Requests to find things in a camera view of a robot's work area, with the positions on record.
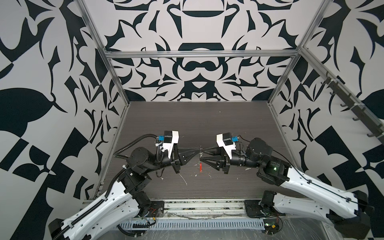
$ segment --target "wood grain surface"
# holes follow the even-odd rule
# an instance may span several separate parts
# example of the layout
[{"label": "wood grain surface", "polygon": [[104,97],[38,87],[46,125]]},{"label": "wood grain surface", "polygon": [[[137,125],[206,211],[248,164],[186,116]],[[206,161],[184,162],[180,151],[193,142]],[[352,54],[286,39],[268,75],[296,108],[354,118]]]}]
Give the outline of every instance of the wood grain surface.
[{"label": "wood grain surface", "polygon": [[[143,134],[163,135],[165,130],[179,131],[178,147],[215,147],[216,135],[226,132],[233,136],[240,134],[247,140],[260,137],[289,158],[266,102],[132,102],[116,149]],[[125,151],[124,155],[129,156],[133,149],[140,146],[152,153],[156,150],[154,139],[147,138]],[[123,164],[125,161],[122,159],[112,159],[103,191]],[[172,167],[165,169],[162,178],[156,177],[154,172],[150,173],[152,181],[144,191],[149,198],[157,199],[251,198],[262,197],[265,190],[292,197],[301,196],[297,192],[263,182],[256,172],[257,169],[231,166],[229,174],[224,174],[204,163],[200,172],[199,156],[196,156],[181,167],[180,174],[175,174]]]}]

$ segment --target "black and white wallpaper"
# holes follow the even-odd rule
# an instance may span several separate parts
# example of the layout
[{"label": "black and white wallpaper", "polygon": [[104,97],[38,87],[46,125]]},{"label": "black and white wallpaper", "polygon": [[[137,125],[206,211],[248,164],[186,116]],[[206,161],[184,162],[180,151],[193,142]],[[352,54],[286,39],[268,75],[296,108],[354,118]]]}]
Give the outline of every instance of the black and white wallpaper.
[{"label": "black and white wallpaper", "polygon": [[321,0],[86,0],[109,51],[294,49]]},{"label": "black and white wallpaper", "polygon": [[289,60],[123,58],[112,64],[131,101],[266,101]]},{"label": "black and white wallpaper", "polygon": [[[309,50],[384,119],[384,3],[335,0]],[[273,102],[295,159],[306,174],[348,191],[366,192],[375,207],[368,237],[384,237],[384,146],[301,58]]]},{"label": "black and white wallpaper", "polygon": [[51,239],[90,198],[125,107],[72,0],[0,8],[1,239]]}]

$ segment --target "robotic arm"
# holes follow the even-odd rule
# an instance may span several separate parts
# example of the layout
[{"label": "robotic arm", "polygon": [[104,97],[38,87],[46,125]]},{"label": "robotic arm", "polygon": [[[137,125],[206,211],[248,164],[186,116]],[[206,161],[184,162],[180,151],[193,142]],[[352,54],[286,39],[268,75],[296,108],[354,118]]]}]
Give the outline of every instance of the robotic arm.
[{"label": "robotic arm", "polygon": [[246,150],[236,150],[237,137],[230,133],[217,135],[218,147],[205,149],[210,155],[200,160],[228,174],[231,165],[258,168],[256,176],[264,182],[299,192],[313,200],[292,198],[265,191],[258,204],[247,207],[250,217],[293,213],[333,224],[344,237],[364,239],[371,229],[367,213],[367,194],[348,192],[327,185],[272,156],[272,147],[260,138],[250,141]]},{"label": "robotic arm", "polygon": [[[134,149],[131,156],[120,155],[122,152],[146,137],[156,139],[156,154],[144,147]],[[178,148],[179,132],[165,131],[164,136],[157,137],[145,134],[114,153],[114,157],[125,159],[127,166],[112,179],[107,191],[82,209],[65,220],[55,219],[48,225],[53,240],[89,240],[97,239],[123,220],[140,216],[148,227],[151,223],[145,218],[151,201],[143,192],[143,188],[151,181],[149,172],[172,166],[179,173],[181,166],[187,164],[192,157],[200,152],[199,148]]]}]

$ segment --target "metal beam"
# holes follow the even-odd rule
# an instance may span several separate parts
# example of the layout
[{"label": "metal beam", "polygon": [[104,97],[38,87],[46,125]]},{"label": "metal beam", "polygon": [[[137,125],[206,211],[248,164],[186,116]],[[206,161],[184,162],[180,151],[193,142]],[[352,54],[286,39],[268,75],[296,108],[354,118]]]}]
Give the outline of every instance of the metal beam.
[{"label": "metal beam", "polygon": [[115,69],[113,68],[113,66],[112,66],[111,62],[108,60],[108,58],[105,56],[103,42],[100,39],[100,35],[97,32],[96,26],[94,25],[94,23],[92,21],[91,15],[88,11],[88,8],[87,8],[84,0],[76,0],[76,3],[77,3],[77,6],[80,10],[83,21],[84,21],[85,25],[87,26],[93,41],[95,42],[97,50],[100,53],[101,59],[103,60],[107,70],[109,71],[109,73],[112,76],[113,83],[115,84],[120,96],[123,98],[125,105],[128,106],[129,105],[128,97],[125,94],[125,91],[121,85],[120,78],[117,76]]},{"label": "metal beam", "polygon": [[321,63],[321,61],[315,57],[307,48],[301,47],[299,54],[313,67],[313,69],[323,78],[336,79],[336,76],[329,71],[329,69]]},{"label": "metal beam", "polygon": [[[299,45],[297,46],[296,50],[299,50],[303,46],[306,46],[307,43],[311,40],[315,30],[317,27],[320,25],[321,21],[324,18],[324,14],[326,13],[328,6],[333,2],[333,0],[323,0],[322,3],[320,4],[319,8],[317,9],[317,12],[315,16],[313,17],[311,23],[308,26],[307,31],[305,32],[303,38],[301,39]],[[291,71],[287,73],[288,67],[293,70],[295,67],[297,61],[300,59],[300,56],[295,56],[294,58],[291,59],[291,62],[288,64],[287,68],[285,69],[283,75],[280,77],[279,82],[277,83],[275,89],[273,90],[271,96],[268,99],[268,102],[270,104],[273,103],[273,101],[276,99],[276,97],[279,95],[279,92],[281,91],[281,88],[284,86],[285,82],[288,79],[289,74]]]},{"label": "metal beam", "polygon": [[188,58],[295,56],[296,50],[106,51],[107,58]]}]

